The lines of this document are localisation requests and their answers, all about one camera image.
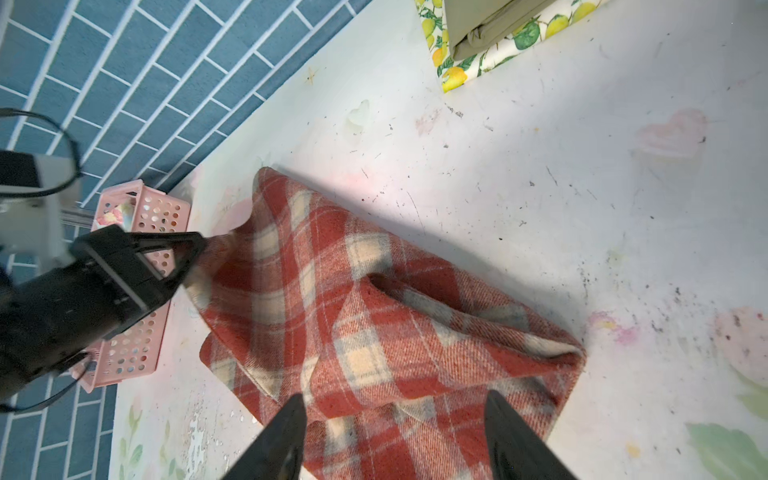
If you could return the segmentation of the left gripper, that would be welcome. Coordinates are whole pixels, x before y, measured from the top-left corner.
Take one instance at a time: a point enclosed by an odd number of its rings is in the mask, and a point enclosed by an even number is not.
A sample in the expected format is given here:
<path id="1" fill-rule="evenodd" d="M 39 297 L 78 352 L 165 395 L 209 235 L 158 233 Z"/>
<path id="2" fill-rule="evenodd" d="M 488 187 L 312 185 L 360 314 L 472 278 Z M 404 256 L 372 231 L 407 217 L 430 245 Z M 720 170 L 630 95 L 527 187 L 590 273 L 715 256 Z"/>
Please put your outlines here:
<path id="1" fill-rule="evenodd" d="M 111 225 L 76 239 L 70 253 L 106 292 L 110 339 L 166 304 L 207 246 L 198 232 L 131 233 Z M 146 258 L 171 250 L 175 266 L 162 273 Z"/>

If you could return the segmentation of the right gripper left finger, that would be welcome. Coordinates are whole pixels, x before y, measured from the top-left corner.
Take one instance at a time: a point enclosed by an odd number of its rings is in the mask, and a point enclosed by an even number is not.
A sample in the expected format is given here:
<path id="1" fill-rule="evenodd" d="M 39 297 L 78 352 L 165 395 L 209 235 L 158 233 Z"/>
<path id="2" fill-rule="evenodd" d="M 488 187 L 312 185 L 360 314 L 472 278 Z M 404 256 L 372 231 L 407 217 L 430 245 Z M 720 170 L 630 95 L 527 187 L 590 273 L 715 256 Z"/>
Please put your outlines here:
<path id="1" fill-rule="evenodd" d="M 298 479 L 306 429 L 306 407 L 303 396 L 297 393 L 280 408 L 223 479 Z"/>

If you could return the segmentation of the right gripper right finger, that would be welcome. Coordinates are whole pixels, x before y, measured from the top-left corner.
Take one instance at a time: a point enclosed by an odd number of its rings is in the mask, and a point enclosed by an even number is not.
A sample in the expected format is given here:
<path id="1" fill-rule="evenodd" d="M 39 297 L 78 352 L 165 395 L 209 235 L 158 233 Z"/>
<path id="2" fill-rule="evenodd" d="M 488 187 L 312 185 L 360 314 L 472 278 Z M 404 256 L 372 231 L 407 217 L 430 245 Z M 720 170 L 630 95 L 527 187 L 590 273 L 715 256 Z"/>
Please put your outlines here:
<path id="1" fill-rule="evenodd" d="M 484 427 L 494 479 L 576 480 L 496 390 L 486 397 Z"/>

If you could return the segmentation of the red patterned skirt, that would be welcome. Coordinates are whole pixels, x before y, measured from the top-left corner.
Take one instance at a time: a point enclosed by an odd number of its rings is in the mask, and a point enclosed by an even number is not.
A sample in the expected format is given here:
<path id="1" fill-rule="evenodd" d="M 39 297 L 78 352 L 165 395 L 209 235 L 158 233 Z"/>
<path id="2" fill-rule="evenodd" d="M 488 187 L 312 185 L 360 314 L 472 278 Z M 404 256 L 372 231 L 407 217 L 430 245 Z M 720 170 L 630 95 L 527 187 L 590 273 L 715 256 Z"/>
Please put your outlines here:
<path id="1" fill-rule="evenodd" d="M 544 438 L 586 361 L 520 301 L 270 168 L 185 288 L 202 363 L 259 422 L 303 396 L 319 479 L 487 479 L 488 392 Z"/>

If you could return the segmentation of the lemon print skirt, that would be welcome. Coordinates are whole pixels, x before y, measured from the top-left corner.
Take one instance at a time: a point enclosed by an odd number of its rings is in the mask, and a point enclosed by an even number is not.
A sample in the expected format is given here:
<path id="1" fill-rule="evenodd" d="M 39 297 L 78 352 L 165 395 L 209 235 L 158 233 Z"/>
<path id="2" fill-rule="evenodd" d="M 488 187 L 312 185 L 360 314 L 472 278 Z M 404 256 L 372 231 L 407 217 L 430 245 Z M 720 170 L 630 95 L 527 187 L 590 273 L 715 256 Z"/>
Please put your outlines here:
<path id="1" fill-rule="evenodd" d="M 417 1 L 415 5 L 436 77 L 445 93 L 513 60 L 533 46 L 588 18 L 604 4 L 602 1 L 554 1 L 488 50 L 455 61 L 449 50 L 443 2 Z"/>

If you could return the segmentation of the olive green skirt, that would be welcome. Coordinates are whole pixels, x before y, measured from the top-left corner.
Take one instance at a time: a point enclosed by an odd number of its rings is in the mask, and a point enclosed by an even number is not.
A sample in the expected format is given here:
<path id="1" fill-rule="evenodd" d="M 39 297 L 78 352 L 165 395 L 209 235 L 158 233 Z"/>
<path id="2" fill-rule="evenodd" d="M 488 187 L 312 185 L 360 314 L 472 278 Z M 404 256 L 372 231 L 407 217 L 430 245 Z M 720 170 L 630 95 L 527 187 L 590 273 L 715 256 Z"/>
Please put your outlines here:
<path id="1" fill-rule="evenodd" d="M 444 25 L 453 60 L 488 50 L 554 0 L 445 0 Z"/>

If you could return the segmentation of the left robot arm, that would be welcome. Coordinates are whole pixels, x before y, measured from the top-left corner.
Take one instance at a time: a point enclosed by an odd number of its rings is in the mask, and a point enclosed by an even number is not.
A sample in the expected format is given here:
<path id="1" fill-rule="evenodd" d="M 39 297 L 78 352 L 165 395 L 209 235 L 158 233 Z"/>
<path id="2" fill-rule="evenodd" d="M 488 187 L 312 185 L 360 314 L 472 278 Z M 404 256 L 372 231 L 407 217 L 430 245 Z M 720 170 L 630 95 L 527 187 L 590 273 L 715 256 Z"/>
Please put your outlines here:
<path id="1" fill-rule="evenodd" d="M 207 245 L 198 232 L 129 233 L 117 225 L 69 248 L 74 260 L 19 286 L 1 281 L 1 411 L 44 374 L 89 359 L 92 343 L 133 327 L 171 300 Z"/>

